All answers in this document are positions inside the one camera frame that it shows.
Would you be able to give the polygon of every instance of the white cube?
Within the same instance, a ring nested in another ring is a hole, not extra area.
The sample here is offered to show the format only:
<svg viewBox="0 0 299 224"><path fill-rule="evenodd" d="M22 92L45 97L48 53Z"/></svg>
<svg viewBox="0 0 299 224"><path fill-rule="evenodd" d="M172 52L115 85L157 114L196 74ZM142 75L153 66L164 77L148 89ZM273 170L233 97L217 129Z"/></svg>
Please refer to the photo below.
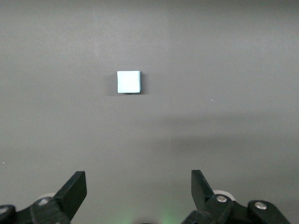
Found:
<svg viewBox="0 0 299 224"><path fill-rule="evenodd" d="M117 72L117 91L119 93L136 93L140 90L140 71Z"/></svg>

